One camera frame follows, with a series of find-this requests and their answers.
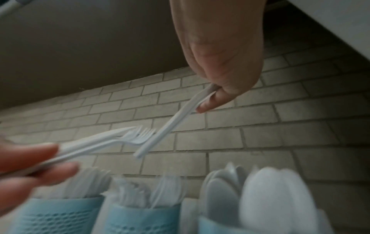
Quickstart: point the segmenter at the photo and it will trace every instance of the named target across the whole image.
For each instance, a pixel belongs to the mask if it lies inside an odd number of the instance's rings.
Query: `blue cup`
[[[257,234],[256,232],[236,228],[228,227],[210,220],[204,216],[199,217],[198,223],[198,234]]]
[[[103,196],[83,199],[30,199],[9,234],[90,234]]]
[[[113,204],[104,225],[104,234],[177,234],[181,205],[139,209]]]

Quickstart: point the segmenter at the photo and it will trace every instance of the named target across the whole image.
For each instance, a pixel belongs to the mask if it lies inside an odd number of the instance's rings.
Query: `brick floor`
[[[369,232],[370,62],[317,25],[282,25],[266,33],[265,46],[251,91],[192,114],[143,161],[130,146],[80,161],[151,184],[166,171],[186,175],[191,197],[210,170],[229,161],[292,168],[340,232]],[[15,107],[0,112],[0,133],[31,144],[125,126],[160,128],[206,82],[187,67]]]

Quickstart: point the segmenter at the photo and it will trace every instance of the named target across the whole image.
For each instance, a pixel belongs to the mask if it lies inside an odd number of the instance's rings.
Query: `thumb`
[[[204,113],[206,111],[212,110],[219,106],[222,106],[232,100],[234,100],[237,95],[228,94],[223,88],[217,90],[209,99],[205,100],[197,108],[198,113]]]

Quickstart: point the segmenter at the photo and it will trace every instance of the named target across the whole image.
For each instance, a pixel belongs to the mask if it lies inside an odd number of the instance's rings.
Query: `blue basket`
[[[9,234],[90,234],[104,197],[30,199]]]
[[[198,224],[198,234],[257,234],[257,233],[250,230],[227,227],[225,225],[207,219],[204,216],[200,216]]]
[[[177,234],[180,207],[137,209],[113,204],[104,234]]]

